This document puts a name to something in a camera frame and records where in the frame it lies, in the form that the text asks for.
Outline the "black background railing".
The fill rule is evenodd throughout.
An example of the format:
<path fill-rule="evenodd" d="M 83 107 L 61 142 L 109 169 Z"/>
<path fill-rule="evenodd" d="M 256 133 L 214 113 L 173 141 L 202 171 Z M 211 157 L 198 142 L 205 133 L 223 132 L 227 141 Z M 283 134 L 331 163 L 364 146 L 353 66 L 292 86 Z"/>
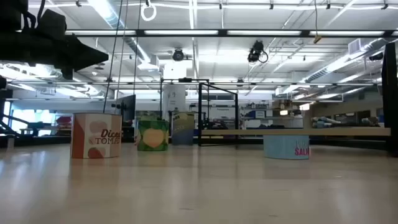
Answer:
<path fill-rule="evenodd" d="M 21 137 L 24 134 L 18 133 L 15 130 L 13 130 L 8 124 L 6 124 L 3 121 L 3 119 L 7 118 L 9 121 L 15 120 L 17 122 L 24 123 L 28 126 L 31 125 L 32 123 L 4 113 L 6 98 L 9 98 L 11 96 L 12 96 L 12 90 L 0 89 L 0 134 L 11 134 L 16 137 Z"/>

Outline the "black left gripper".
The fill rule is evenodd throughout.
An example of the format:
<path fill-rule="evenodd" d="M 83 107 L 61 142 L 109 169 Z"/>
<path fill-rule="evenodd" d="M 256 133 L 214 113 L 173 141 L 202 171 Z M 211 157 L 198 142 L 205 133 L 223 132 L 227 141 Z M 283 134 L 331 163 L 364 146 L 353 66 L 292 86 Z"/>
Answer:
<path fill-rule="evenodd" d="M 0 60 L 12 63 L 52 65 L 65 79 L 73 78 L 73 70 L 81 70 L 105 62 L 109 55 L 83 44 L 75 34 L 60 40 L 37 32 L 0 30 Z"/>

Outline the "dark monitor on arm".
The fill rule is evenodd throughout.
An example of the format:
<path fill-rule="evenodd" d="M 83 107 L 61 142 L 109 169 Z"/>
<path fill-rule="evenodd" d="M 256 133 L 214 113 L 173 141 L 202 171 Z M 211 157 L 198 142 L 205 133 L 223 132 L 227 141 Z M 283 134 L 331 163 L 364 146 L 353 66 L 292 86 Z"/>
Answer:
<path fill-rule="evenodd" d="M 122 121 L 133 122 L 136 115 L 136 95 L 129 95 L 116 100 L 111 105 L 116 109 L 116 113 L 122 116 Z"/>

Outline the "rack with red bins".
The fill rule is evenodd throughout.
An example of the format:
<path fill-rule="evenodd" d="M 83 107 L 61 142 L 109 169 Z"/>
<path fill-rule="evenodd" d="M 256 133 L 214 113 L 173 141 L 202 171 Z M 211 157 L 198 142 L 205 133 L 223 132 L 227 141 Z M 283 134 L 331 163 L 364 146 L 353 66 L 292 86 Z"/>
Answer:
<path fill-rule="evenodd" d="M 56 136 L 69 136 L 72 132 L 72 117 L 60 116 L 56 119 Z"/>

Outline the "black metal shelf frame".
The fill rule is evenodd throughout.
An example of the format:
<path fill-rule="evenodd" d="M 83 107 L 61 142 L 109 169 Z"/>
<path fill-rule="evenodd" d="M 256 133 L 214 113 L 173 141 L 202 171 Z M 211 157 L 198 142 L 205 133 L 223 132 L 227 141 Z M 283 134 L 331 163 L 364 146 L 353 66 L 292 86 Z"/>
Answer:
<path fill-rule="evenodd" d="M 387 44 L 382 64 L 382 101 L 384 110 L 384 128 L 391 130 L 386 136 L 386 147 L 392 157 L 398 157 L 398 77 L 396 66 L 396 46 Z M 202 120 L 198 120 L 198 145 L 202 145 Z"/>

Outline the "tall blue green can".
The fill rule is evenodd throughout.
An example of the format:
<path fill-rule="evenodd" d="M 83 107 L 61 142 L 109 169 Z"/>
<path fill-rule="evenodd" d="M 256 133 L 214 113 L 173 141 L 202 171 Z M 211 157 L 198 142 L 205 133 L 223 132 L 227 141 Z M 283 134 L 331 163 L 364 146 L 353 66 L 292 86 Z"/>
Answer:
<path fill-rule="evenodd" d="M 191 146 L 195 130 L 195 116 L 191 112 L 172 112 L 172 144 Z"/>

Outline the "thin black background frame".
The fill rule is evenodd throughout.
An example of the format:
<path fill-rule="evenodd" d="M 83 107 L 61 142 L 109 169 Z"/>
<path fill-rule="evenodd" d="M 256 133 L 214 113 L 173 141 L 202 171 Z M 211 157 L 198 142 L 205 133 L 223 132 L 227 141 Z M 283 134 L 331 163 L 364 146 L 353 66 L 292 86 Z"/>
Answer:
<path fill-rule="evenodd" d="M 172 85 L 184 85 L 185 89 L 186 89 L 186 111 L 188 111 L 188 105 L 187 105 L 187 96 L 188 96 L 188 92 L 187 92 L 187 86 L 197 86 L 202 87 L 203 85 L 209 85 L 210 84 L 210 80 L 209 79 L 202 79 L 202 78 L 161 78 L 160 79 L 160 84 L 159 84 L 159 94 L 160 94 L 160 100 L 159 100 L 159 117 L 157 118 L 158 120 L 164 120 L 162 118 L 162 93 L 163 93 L 163 89 L 164 86 L 167 84 L 172 84 Z"/>

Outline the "diced tomato can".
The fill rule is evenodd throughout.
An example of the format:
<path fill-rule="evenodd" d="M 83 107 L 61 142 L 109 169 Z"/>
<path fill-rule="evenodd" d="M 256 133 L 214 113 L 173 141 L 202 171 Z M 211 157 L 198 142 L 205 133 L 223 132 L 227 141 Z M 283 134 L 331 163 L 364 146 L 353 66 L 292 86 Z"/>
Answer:
<path fill-rule="evenodd" d="M 72 120 L 72 159 L 119 157 L 122 116 L 107 113 L 75 113 Z"/>

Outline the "green can yellow heart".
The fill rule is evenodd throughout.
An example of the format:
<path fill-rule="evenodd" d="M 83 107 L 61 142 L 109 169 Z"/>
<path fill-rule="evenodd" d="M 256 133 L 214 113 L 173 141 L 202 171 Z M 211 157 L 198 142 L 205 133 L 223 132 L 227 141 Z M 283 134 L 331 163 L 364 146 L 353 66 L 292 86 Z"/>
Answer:
<path fill-rule="evenodd" d="M 168 121 L 140 120 L 136 128 L 136 146 L 138 151 L 166 151 L 168 149 Z"/>

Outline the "wooden background counter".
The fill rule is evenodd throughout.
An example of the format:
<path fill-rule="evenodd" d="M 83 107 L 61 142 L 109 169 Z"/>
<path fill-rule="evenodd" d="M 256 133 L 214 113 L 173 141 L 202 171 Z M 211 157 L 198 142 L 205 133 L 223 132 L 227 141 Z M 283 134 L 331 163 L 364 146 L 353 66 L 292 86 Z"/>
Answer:
<path fill-rule="evenodd" d="M 303 127 L 312 128 L 312 118 L 333 116 L 336 114 L 370 111 L 371 116 L 376 116 L 377 109 L 383 107 L 381 100 L 346 101 L 342 103 L 316 103 L 303 112 Z"/>

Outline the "black bar with light strips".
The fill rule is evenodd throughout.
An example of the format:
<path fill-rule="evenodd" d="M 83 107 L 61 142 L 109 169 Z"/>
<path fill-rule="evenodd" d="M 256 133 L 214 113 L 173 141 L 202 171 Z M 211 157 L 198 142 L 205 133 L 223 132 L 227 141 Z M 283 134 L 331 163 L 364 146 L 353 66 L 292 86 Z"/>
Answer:
<path fill-rule="evenodd" d="M 127 29 L 67 30 L 78 37 L 287 37 L 287 38 L 398 38 L 398 30 L 238 30 L 238 29 Z"/>

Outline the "light blue salmon can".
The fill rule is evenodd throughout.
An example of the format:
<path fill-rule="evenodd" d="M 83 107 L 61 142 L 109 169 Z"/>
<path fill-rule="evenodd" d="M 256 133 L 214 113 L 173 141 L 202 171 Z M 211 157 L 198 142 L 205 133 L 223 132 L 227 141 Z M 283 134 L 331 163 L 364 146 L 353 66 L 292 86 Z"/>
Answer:
<path fill-rule="evenodd" d="M 309 136 L 264 135 L 264 156 L 271 159 L 306 160 L 310 158 Z"/>

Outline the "wooden shelf board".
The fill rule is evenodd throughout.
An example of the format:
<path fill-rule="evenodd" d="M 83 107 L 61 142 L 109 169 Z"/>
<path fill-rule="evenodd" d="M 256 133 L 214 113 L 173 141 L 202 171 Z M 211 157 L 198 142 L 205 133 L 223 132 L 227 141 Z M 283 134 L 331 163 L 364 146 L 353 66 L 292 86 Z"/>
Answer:
<path fill-rule="evenodd" d="M 202 135 L 298 135 L 298 136 L 390 136 L 389 128 L 345 127 L 310 129 L 211 129 L 203 130 Z"/>

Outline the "rolled blue white material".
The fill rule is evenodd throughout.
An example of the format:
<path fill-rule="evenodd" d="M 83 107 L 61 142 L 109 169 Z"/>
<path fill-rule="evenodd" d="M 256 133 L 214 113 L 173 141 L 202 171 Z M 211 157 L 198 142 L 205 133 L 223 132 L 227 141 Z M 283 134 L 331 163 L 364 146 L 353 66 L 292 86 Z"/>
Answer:
<path fill-rule="evenodd" d="M 312 127 L 313 128 L 330 128 L 336 124 L 341 124 L 341 121 L 337 121 L 327 117 L 313 117 Z"/>

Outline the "white cylindrical column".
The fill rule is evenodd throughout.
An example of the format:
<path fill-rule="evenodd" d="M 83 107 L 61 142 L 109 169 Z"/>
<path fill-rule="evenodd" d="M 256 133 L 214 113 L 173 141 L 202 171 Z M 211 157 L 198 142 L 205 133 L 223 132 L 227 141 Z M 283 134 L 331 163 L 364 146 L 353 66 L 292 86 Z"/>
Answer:
<path fill-rule="evenodd" d="M 186 89 L 184 85 L 167 84 L 162 93 L 162 118 L 169 120 L 170 111 L 186 111 Z"/>

